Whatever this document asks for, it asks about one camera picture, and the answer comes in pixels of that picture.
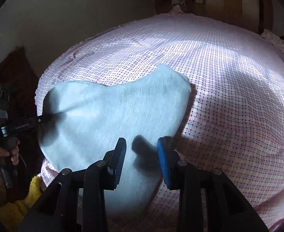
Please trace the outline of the person's left hand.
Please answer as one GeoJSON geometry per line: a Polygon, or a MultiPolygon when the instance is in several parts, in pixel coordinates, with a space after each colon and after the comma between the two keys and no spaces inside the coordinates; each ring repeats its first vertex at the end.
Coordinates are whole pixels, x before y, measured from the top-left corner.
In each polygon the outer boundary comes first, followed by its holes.
{"type": "Polygon", "coordinates": [[[9,157],[13,165],[18,165],[19,164],[19,148],[18,148],[19,144],[20,144],[20,141],[17,139],[16,145],[11,152],[8,152],[7,150],[0,147],[0,159],[9,157]]]}

